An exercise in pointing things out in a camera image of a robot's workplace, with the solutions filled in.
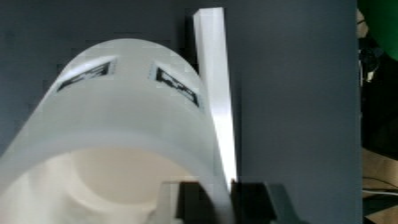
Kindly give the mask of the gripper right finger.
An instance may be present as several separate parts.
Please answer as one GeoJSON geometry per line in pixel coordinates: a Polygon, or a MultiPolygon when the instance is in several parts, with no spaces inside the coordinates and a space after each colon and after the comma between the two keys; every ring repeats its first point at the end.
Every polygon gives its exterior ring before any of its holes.
{"type": "Polygon", "coordinates": [[[236,224],[309,224],[298,217],[281,184],[234,182],[231,201],[236,224]]]}

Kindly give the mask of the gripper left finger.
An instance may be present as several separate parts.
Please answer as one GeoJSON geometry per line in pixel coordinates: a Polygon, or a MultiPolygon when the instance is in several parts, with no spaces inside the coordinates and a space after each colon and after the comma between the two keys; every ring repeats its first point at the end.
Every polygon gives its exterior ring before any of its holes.
{"type": "Polygon", "coordinates": [[[154,224],[202,224],[202,194],[197,182],[165,182],[160,185],[154,224]]]}

